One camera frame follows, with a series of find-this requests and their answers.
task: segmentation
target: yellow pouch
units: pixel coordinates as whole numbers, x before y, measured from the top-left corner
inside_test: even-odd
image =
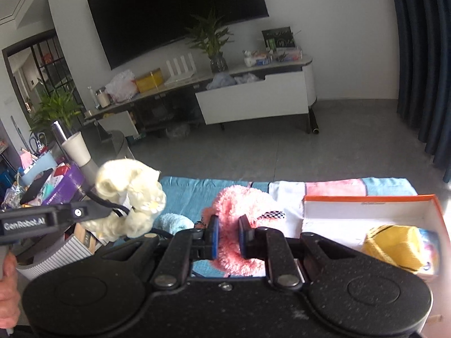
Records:
[[[383,225],[366,235],[362,251],[412,273],[425,265],[421,234],[415,226]]]

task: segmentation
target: curtain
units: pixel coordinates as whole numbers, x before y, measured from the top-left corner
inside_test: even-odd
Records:
[[[397,111],[451,180],[451,0],[394,0],[400,74]]]

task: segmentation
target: green plant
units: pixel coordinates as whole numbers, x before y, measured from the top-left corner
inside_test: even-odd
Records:
[[[228,27],[224,27],[221,18],[216,18],[214,10],[210,10],[207,18],[199,15],[191,15],[199,24],[194,28],[186,28],[190,33],[190,48],[202,49],[209,57],[221,52],[221,47],[229,41],[233,35],[229,32]]]
[[[43,131],[50,128],[50,125],[61,120],[68,129],[72,129],[72,121],[80,114],[81,105],[74,100],[73,91],[55,90],[50,95],[41,97],[41,104],[32,116],[32,131]]]

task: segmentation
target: white bottle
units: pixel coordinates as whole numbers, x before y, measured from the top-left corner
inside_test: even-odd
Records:
[[[96,109],[100,108],[99,101],[97,100],[97,95],[94,93],[92,87],[88,86],[87,89],[89,90],[89,94],[91,94],[92,100],[94,100],[94,105],[96,106]]]

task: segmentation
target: gray floor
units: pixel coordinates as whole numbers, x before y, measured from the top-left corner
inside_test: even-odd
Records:
[[[419,194],[446,203],[443,171],[396,114],[395,100],[318,102],[320,134],[306,134],[299,116],[193,129],[187,138],[148,135],[131,147],[162,175],[249,181],[327,181],[405,177]]]

